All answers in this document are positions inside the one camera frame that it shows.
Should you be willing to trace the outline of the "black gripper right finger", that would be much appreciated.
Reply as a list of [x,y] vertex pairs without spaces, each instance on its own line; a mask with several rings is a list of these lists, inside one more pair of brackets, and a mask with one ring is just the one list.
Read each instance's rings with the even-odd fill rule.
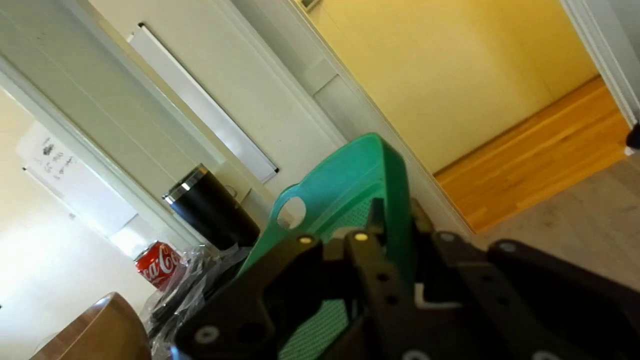
[[418,344],[412,289],[386,259],[385,202],[376,199],[365,230],[347,236],[347,259],[356,273],[356,311],[345,344],[353,360],[429,360]]

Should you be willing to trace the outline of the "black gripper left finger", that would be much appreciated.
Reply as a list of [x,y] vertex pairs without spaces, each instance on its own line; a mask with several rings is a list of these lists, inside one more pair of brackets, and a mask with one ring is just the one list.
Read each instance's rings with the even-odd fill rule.
[[279,360],[293,335],[339,298],[345,260],[340,241],[281,242],[178,329],[177,348],[190,360]]

